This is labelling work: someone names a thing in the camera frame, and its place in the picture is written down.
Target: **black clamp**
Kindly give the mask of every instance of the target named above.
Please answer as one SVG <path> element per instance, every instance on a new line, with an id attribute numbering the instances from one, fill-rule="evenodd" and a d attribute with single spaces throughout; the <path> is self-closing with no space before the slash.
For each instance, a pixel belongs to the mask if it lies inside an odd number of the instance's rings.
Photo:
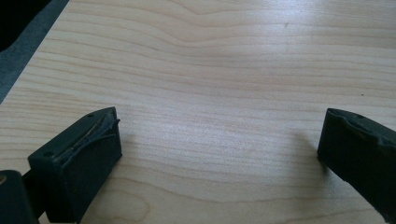
<path id="1" fill-rule="evenodd" d="M 0 223 L 77 222 L 121 157 L 115 107 L 92 112 L 29 156 L 31 170 L 0 172 Z"/>
<path id="2" fill-rule="evenodd" d="M 318 159 L 389 223 L 396 223 L 396 132 L 366 117 L 328 109 Z"/>

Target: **wood grain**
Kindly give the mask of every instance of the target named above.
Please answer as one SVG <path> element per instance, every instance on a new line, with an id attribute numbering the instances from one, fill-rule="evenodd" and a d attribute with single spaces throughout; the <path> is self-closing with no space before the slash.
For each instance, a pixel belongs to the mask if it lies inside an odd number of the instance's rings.
<path id="1" fill-rule="evenodd" d="M 328 107 L 396 129 L 395 11 L 71 0 L 0 106 L 0 169 L 114 105 L 123 157 L 82 223 L 384 223 L 316 148 Z"/>

